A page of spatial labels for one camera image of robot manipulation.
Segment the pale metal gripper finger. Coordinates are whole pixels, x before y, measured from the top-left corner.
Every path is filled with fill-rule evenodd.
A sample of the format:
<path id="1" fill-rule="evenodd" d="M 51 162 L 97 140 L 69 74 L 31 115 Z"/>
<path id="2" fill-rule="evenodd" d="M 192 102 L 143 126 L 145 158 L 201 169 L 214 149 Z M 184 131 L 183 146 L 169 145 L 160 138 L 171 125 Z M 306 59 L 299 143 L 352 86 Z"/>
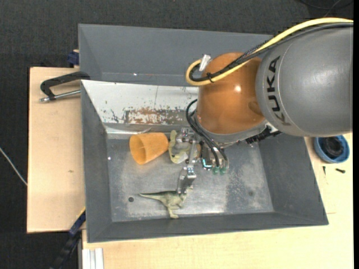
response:
<path id="1" fill-rule="evenodd" d="M 192 187 L 196 177 L 193 165 L 183 167 L 178 176 L 177 193 L 186 193 L 187 189 Z"/>
<path id="2" fill-rule="evenodd" d="M 188 158 L 189 143 L 183 142 L 172 134 L 169 142 L 169 157 L 172 161 L 185 161 Z"/>

